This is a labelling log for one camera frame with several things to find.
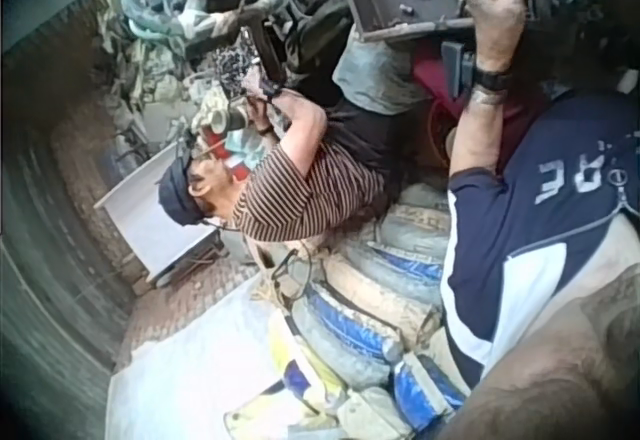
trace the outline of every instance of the wristwatch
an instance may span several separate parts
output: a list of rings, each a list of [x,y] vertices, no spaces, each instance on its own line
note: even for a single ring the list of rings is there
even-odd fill
[[[271,80],[262,77],[260,79],[260,89],[267,97],[267,103],[273,103],[273,99],[282,93],[282,85],[272,82]]]
[[[489,92],[504,92],[511,83],[511,74],[487,72],[476,65],[473,69],[473,81]]]

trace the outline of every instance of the striped shirt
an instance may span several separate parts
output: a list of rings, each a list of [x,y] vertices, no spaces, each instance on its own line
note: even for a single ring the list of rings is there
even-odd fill
[[[383,192],[382,175],[335,143],[321,143],[306,178],[280,145],[253,171],[233,212],[237,228],[260,242],[319,235]]]

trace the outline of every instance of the metal panel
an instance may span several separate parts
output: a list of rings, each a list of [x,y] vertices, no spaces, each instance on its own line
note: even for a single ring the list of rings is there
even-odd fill
[[[458,0],[348,0],[356,27],[366,42],[405,40],[441,30],[467,30],[470,18],[456,18]],[[400,4],[414,9],[404,15]]]

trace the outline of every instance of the cement bag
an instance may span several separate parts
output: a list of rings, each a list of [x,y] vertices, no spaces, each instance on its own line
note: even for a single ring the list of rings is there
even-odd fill
[[[376,283],[406,298],[441,307],[439,279],[412,275],[396,268],[374,249],[359,242],[343,242],[340,251],[356,270]]]
[[[427,257],[419,253],[387,247],[377,242],[368,242],[367,245],[373,248],[387,262],[403,272],[438,283],[442,279],[444,258]]]
[[[282,380],[240,408],[227,412],[223,421],[234,440],[288,438],[292,426],[307,429],[338,426],[336,419],[318,414],[298,400]]]
[[[447,194],[426,183],[416,183],[405,188],[400,194],[398,203],[409,207],[433,208],[441,212],[449,211]]]
[[[399,362],[404,349],[398,330],[357,310],[331,288],[313,283],[305,291],[311,311],[327,330],[361,355],[392,365]]]
[[[417,431],[446,419],[465,400],[449,377],[424,355],[406,354],[394,368],[393,383],[396,404]]]
[[[375,318],[398,328],[410,350],[418,337],[429,338],[440,325],[440,314],[424,305],[378,284],[353,267],[342,255],[325,260],[327,282],[344,298]]]
[[[271,255],[276,266],[280,265],[291,251],[284,243],[263,243],[261,247]],[[306,258],[304,251],[299,252],[299,255],[290,257],[286,266],[283,267],[283,272],[288,273],[289,277],[295,280],[301,288],[308,281],[325,279],[322,261],[314,257]]]
[[[412,433],[391,395],[380,387],[349,392],[349,399],[338,409],[338,419],[349,438],[358,440],[403,440]]]
[[[444,258],[451,217],[429,208],[395,205],[377,229],[379,243],[429,257]]]
[[[335,415],[346,400],[342,381],[313,353],[289,314],[276,310],[269,319],[269,349],[284,385],[319,412]]]
[[[343,345],[311,312],[305,297],[294,302],[291,315],[311,349],[351,388],[364,389],[388,382],[389,365]]]

